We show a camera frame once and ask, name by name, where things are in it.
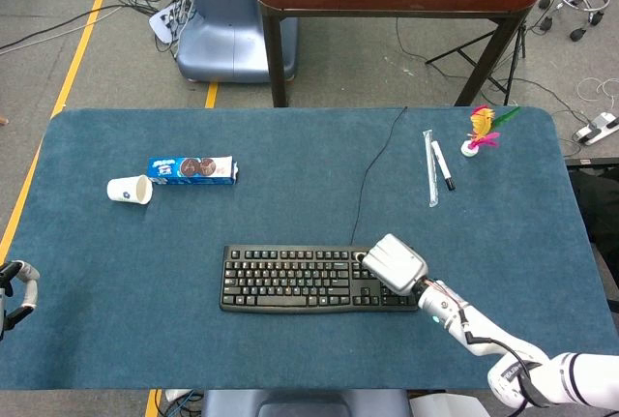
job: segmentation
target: gray carpet floor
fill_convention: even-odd
[[[115,0],[104,0],[114,4]],[[92,0],[0,0],[0,45],[55,25],[89,10]],[[529,24],[541,11],[534,9]],[[585,102],[576,86],[585,77],[602,80],[617,76],[619,4],[612,1],[602,23],[575,44],[568,35],[584,16],[564,12],[545,36],[527,34],[527,57],[518,63],[512,104],[534,105],[552,113],[559,135],[568,140],[579,122],[550,93],[589,117],[610,110],[611,100],[601,97]],[[74,25],[85,23],[85,18]],[[425,57],[439,54],[492,28],[479,20],[406,19],[399,23],[404,47]],[[0,116],[9,125],[0,127],[0,231],[4,231],[19,190],[44,134],[62,83],[69,70],[81,32],[0,55]],[[475,45],[471,55],[482,47]],[[313,106],[431,106],[452,104],[470,66],[458,56],[439,63],[444,77],[416,57],[404,54],[392,18],[308,18],[301,22],[299,70],[288,84],[291,105]],[[498,68],[506,76],[509,64]],[[487,84],[488,98],[500,103],[502,95]],[[98,23],[87,46],[66,109],[203,107],[208,86],[183,79],[168,53],[155,49],[147,18],[123,9]],[[595,97],[591,84],[583,84],[585,97]],[[271,105],[267,85],[223,84],[216,108]],[[612,111],[617,115],[617,108]],[[619,156],[619,134],[595,146],[577,148],[562,141],[564,154],[574,157]],[[599,260],[608,296],[619,299],[619,290]],[[614,317],[619,326],[619,318]],[[492,416],[509,414],[487,390],[462,391],[478,397]],[[48,391],[0,392],[0,415],[13,417],[139,416],[144,414],[147,391]],[[525,415],[601,416],[597,409],[575,406],[549,410],[531,409]]]

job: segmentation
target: oreo package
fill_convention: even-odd
[[[239,168],[225,158],[149,158],[146,176],[160,185],[234,185]]]

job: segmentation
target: table leg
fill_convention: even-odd
[[[525,14],[515,15],[501,19],[494,35],[490,38],[482,57],[477,62],[475,69],[468,77],[464,88],[458,96],[456,105],[471,105],[478,95],[484,82],[490,76],[492,69],[498,62],[501,54],[510,43],[510,40],[518,30],[520,23],[524,20]]]
[[[285,79],[283,78],[280,18],[273,15],[264,15],[262,23],[264,28],[264,44],[266,45],[269,64],[269,77],[271,78],[273,107],[288,107]]]

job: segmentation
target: black marker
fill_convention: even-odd
[[[456,189],[456,185],[454,185],[454,180],[452,180],[452,174],[449,173],[449,168],[447,168],[447,163],[445,162],[445,158],[443,157],[441,147],[438,145],[438,141],[434,140],[432,142],[432,150],[434,151],[434,156],[436,156],[438,165],[441,167],[441,172],[443,173],[443,177],[445,178],[447,189],[452,192]]]

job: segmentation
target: blue felt mat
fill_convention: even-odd
[[[82,110],[54,118],[11,256],[42,274],[40,307],[0,343],[0,387],[485,387],[424,313],[264,315],[219,308],[226,244],[347,245],[364,171],[400,108]],[[368,175],[355,244],[393,232],[483,313],[550,356],[619,342],[550,117],[525,109],[500,147],[459,153],[469,109],[410,109]],[[428,207],[422,130],[457,190]],[[234,186],[106,182],[150,156],[226,156]]]

